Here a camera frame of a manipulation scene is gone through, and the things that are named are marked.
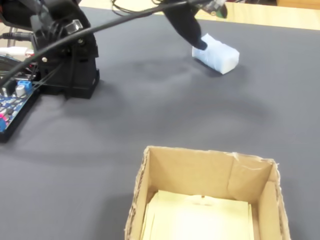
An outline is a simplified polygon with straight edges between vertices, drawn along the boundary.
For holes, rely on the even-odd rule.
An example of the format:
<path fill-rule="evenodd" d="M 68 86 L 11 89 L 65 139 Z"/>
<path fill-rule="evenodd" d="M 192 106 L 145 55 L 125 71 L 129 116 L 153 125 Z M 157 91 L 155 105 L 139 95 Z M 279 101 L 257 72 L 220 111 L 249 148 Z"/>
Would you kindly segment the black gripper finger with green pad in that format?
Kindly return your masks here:
<path fill-rule="evenodd" d="M 196 7 L 190 4 L 163 11 L 175 31 L 184 40 L 196 49 L 205 50 L 208 45 L 202 40 L 201 27 L 195 18 L 197 12 Z"/>

